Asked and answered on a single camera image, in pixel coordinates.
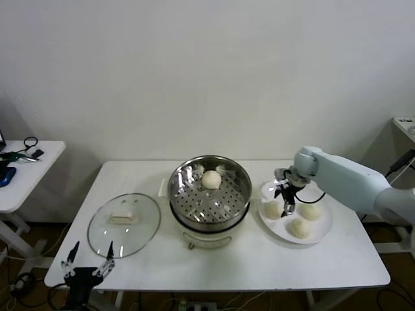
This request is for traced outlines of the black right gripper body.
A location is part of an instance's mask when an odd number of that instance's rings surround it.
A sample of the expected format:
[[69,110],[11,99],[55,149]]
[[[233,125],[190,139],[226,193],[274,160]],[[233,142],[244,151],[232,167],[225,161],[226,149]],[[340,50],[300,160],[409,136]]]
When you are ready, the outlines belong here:
[[296,193],[300,191],[299,187],[295,187],[290,183],[285,183],[279,186],[283,200],[287,204],[295,204]]

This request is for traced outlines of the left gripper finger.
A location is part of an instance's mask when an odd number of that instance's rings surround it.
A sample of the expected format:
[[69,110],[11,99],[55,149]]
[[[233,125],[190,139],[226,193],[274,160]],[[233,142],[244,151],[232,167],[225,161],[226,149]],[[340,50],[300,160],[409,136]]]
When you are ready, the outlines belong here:
[[98,278],[106,278],[115,267],[113,242],[110,243],[108,248],[106,260],[101,264],[94,272],[93,276]]
[[69,252],[67,259],[61,262],[61,267],[62,267],[62,270],[65,276],[75,276],[75,270],[73,267],[73,263],[75,261],[75,257],[76,257],[79,245],[80,245],[80,242],[77,241],[74,248]]

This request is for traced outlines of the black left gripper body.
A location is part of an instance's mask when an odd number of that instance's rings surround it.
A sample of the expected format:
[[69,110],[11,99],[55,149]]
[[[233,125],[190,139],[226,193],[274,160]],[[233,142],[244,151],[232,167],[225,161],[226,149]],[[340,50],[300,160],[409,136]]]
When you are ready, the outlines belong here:
[[65,302],[66,310],[87,310],[91,291],[104,280],[95,267],[75,268],[74,275],[65,278],[69,293]]

